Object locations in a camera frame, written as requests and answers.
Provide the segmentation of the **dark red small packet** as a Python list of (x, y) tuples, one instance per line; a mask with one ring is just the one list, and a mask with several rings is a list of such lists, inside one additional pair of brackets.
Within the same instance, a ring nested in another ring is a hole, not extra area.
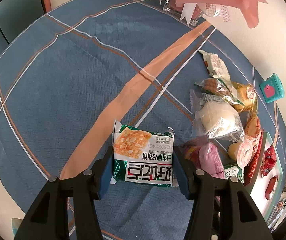
[(268, 186), (266, 187), (266, 191), (265, 191), (265, 198), (267, 200), (270, 200), (273, 197), (274, 192), (277, 187), (277, 183), (278, 183), (278, 175), (273, 176), (269, 180)]

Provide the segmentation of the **purple pink snack packet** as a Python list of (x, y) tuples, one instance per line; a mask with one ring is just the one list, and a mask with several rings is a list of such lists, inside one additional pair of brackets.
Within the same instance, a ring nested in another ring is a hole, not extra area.
[(180, 146), (180, 149), (185, 159), (193, 162), (196, 169), (202, 169), (214, 178), (225, 178), (218, 148), (209, 142), (207, 136), (187, 141)]

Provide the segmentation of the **pink lid jelly cup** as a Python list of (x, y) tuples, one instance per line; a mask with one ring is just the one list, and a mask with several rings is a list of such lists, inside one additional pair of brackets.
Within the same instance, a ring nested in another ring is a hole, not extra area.
[(228, 148), (229, 157), (236, 161), (240, 168), (246, 167), (252, 157), (252, 142), (245, 139), (244, 142), (233, 143)]

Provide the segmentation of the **red candy packet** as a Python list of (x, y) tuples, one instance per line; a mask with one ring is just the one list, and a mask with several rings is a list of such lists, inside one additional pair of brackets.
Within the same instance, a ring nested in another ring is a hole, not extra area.
[(274, 145), (270, 147), (263, 154), (263, 162), (260, 167), (261, 175), (267, 176), (277, 163), (276, 151)]

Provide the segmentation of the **red patterned snack packet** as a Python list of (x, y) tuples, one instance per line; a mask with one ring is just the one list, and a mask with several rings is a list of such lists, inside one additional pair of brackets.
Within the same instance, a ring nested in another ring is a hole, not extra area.
[(263, 140), (263, 131), (261, 131), (260, 136), (259, 136), (259, 141), (258, 141), (258, 146), (257, 149), (255, 150), (255, 153), (253, 155), (253, 158), (251, 159), (251, 161), (249, 162), (249, 165), (247, 165), (244, 168), (244, 185), (248, 185), (255, 173), (255, 169), (257, 167), (258, 164), (258, 159), (259, 159), (259, 155), (260, 155), (260, 150), (262, 148), (262, 140)]

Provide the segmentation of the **tan red biscuit packet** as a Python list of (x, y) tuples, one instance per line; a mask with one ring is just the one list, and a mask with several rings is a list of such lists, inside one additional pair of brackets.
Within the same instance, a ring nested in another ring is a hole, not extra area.
[(252, 142), (259, 142), (261, 131), (262, 129), (258, 116), (255, 114), (251, 115), (251, 118), (244, 129), (245, 135), (250, 137)]

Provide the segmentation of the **clear packet white bun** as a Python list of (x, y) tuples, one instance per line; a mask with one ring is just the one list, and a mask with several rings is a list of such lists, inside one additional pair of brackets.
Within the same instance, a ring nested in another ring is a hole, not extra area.
[(243, 142), (245, 133), (238, 112), (223, 98), (190, 90), (192, 135)]

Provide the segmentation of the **green white cracker packet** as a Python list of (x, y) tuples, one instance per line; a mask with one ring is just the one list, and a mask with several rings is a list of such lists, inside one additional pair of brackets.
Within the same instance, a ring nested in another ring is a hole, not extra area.
[(113, 129), (113, 179), (159, 187), (173, 186), (174, 131), (149, 132), (123, 125)]

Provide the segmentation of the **yellow cake packet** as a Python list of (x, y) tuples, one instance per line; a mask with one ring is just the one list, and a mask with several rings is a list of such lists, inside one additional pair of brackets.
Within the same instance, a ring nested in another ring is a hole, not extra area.
[(241, 84), (237, 82), (232, 82), (234, 88), (237, 91), (237, 98), (241, 104), (234, 105), (233, 107), (240, 112), (252, 111), (255, 114), (257, 113), (258, 103), (257, 103), (257, 94), (252, 85)]

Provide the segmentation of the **clear green-edged cake packet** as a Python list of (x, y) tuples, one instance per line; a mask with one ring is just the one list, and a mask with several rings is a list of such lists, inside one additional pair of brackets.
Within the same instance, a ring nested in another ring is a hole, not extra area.
[(230, 105), (245, 106), (232, 82), (224, 78), (208, 78), (195, 83), (195, 85), (199, 86), (204, 92), (220, 96)]

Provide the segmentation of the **white cream snack packet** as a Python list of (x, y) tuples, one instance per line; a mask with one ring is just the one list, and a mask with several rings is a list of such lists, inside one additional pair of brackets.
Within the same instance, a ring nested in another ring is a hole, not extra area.
[(224, 61), (219, 58), (217, 54), (208, 53), (204, 50), (199, 50), (203, 56), (203, 61), (208, 69), (209, 75), (213, 78), (223, 78), (227, 81), (230, 81), (230, 74), (227, 70), (227, 67)]

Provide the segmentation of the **small green white packet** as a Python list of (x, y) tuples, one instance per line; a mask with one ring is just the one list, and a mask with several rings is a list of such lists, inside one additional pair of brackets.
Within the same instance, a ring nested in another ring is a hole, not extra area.
[(224, 178), (228, 179), (231, 176), (237, 177), (240, 182), (244, 183), (244, 168), (239, 167), (236, 163), (227, 164), (224, 166)]

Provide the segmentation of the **blue plaid tablecloth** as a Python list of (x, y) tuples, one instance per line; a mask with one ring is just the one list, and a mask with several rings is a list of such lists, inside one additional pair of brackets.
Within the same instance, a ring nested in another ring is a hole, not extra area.
[[(191, 29), (161, 12), (158, 0), (73, 0), (42, 16), (0, 56), (0, 181), (26, 213), (50, 175), (60, 175), (99, 114), (140, 67)], [(122, 118), (140, 120), (187, 59), (213, 32), (210, 25), (160, 74)], [(255, 84), (262, 128), (274, 137), (286, 180), (286, 127), (265, 103), (262, 76), (218, 29), (201, 48), (218, 54), (233, 81)], [(151, 132), (174, 129), (178, 144), (191, 137), (190, 89), (208, 77), (197, 52), (139, 125)], [(95, 202), (105, 239), (183, 239), (192, 209), (177, 187), (120, 181)]]

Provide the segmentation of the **teal toy box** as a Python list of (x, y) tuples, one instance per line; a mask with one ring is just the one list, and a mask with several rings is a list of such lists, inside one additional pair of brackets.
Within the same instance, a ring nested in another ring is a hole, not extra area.
[(283, 84), (277, 74), (273, 73), (259, 85), (266, 103), (271, 103), (284, 98)]

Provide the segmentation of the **glass vase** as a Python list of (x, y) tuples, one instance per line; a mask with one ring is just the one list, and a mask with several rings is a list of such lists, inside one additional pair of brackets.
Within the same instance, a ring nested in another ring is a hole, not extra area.
[(165, 0), (163, 11), (169, 12), (187, 26), (195, 27), (202, 18), (204, 12), (197, 3), (185, 3), (178, 5), (176, 0)]

